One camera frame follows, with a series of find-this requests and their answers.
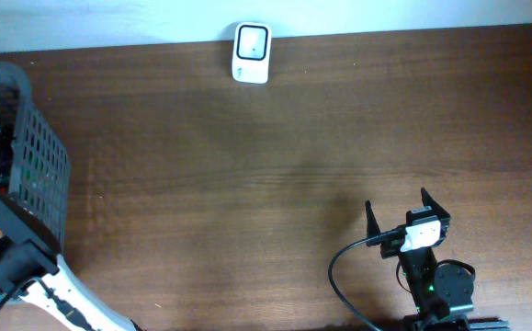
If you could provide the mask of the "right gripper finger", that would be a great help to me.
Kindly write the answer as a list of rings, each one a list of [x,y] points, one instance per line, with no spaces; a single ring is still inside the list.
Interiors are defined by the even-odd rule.
[[[425,188],[421,188],[422,203],[425,207],[430,207],[439,219],[449,217],[449,213],[438,204]]]
[[[367,219],[367,246],[377,245],[377,237],[381,234],[379,224],[376,220],[375,214],[372,210],[372,205],[369,200],[365,202],[365,213]]]

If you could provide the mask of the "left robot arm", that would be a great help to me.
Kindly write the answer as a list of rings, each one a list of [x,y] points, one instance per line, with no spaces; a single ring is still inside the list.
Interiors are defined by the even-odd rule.
[[[0,151],[10,140],[0,130]],[[72,273],[59,240],[31,211],[0,191],[0,311],[14,297],[71,330],[137,330]]]

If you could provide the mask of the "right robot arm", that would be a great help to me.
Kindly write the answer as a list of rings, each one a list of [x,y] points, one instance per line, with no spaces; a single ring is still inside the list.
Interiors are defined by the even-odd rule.
[[[402,320],[403,330],[508,330],[504,320],[470,319],[474,310],[472,295],[476,270],[455,260],[437,260],[434,248],[441,245],[451,221],[450,214],[425,188],[421,189],[423,206],[405,214],[405,223],[383,232],[372,210],[365,203],[369,246],[379,246],[382,258],[396,257],[412,295],[417,313]]]

